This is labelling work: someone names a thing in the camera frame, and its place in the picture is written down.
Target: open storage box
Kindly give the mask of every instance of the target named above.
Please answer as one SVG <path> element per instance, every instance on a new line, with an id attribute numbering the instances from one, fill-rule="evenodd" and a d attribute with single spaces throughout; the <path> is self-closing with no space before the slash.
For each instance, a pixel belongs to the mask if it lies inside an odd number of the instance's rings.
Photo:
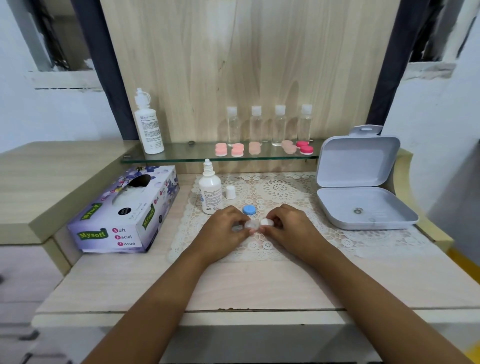
<path id="1" fill-rule="evenodd" d="M 405 229 L 419 216 L 393 193 L 378 187 L 392 170 L 400 141 L 379 136 L 378 125 L 325 140 L 317 167 L 320 204 L 335 226 L 346 230 Z"/>

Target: storage box lid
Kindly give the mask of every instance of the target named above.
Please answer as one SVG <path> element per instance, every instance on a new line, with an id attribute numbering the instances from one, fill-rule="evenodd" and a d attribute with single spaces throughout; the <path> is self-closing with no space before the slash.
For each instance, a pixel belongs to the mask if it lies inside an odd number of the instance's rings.
<path id="1" fill-rule="evenodd" d="M 384 183 L 395 162 L 400 140 L 379 136 L 382 126 L 361 125 L 349 135 L 325 140 L 320 150 L 317 183 L 320 187 L 371 187 Z"/>

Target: desk drawer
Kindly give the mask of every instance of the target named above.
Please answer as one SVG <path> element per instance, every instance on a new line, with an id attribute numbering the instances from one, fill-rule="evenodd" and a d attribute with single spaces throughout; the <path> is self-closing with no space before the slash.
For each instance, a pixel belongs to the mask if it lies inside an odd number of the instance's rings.
<path id="1" fill-rule="evenodd" d="M 0 303 L 42 302 L 62 274 L 41 245 L 0 245 Z"/>

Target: tissue box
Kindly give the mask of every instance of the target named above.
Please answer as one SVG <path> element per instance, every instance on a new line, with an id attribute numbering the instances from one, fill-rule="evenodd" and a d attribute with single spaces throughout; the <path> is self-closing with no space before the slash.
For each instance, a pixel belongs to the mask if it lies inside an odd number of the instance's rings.
<path id="1" fill-rule="evenodd" d="M 180 189 L 175 166 L 126 171 L 69 224 L 86 253 L 146 252 Z"/>

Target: white dropper bottle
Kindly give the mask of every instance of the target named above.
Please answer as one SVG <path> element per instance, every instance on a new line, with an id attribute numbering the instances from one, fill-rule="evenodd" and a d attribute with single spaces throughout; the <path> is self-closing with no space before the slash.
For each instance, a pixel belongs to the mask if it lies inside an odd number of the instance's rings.
<path id="1" fill-rule="evenodd" d="M 223 209 L 222 182 L 215 175 L 209 159 L 205 159 L 203 176 L 198 184 L 200 185 L 200 201 L 203 212 L 212 215 L 215 211 Z"/>
<path id="2" fill-rule="evenodd" d="M 156 111 L 150 108 L 150 95 L 141 88 L 137 88 L 135 102 L 138 110 L 135 112 L 140 140 L 147 154 L 161 153 L 165 150 L 158 126 Z"/>

